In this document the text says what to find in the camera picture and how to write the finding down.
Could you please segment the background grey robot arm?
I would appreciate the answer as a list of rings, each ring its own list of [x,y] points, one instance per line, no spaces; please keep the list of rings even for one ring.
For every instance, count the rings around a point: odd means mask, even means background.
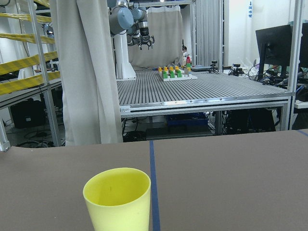
[[[149,49],[155,43],[148,28],[147,11],[138,2],[129,4],[128,0],[108,0],[109,26],[111,36],[126,35],[128,46],[146,45]]]

